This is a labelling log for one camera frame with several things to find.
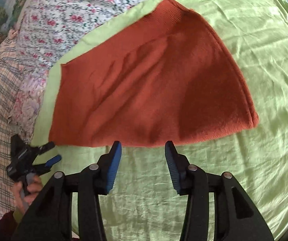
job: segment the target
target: orange knit fabric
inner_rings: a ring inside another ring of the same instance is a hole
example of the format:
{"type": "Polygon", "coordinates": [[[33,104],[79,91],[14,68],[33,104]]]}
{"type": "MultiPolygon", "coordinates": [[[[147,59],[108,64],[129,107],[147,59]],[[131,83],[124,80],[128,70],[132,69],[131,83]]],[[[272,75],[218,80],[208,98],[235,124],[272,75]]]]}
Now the orange knit fabric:
{"type": "Polygon", "coordinates": [[[49,140],[163,146],[258,124],[242,73],[212,27],[175,0],[62,64],[49,140]]]}

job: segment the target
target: pink flower pattern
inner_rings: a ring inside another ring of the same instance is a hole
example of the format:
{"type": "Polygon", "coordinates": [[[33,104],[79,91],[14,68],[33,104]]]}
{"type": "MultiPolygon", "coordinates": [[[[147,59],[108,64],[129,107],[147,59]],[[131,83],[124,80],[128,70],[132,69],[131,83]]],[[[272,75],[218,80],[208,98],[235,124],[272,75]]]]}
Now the pink flower pattern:
{"type": "Polygon", "coordinates": [[[13,108],[13,124],[29,142],[42,104],[48,70],[88,32],[144,0],[32,0],[18,33],[25,78],[13,108]]]}
{"type": "Polygon", "coordinates": [[[71,16],[71,20],[73,21],[73,22],[82,22],[83,21],[83,17],[81,17],[81,16],[77,16],[77,15],[75,15],[75,14],[73,14],[72,16],[71,16]]]}

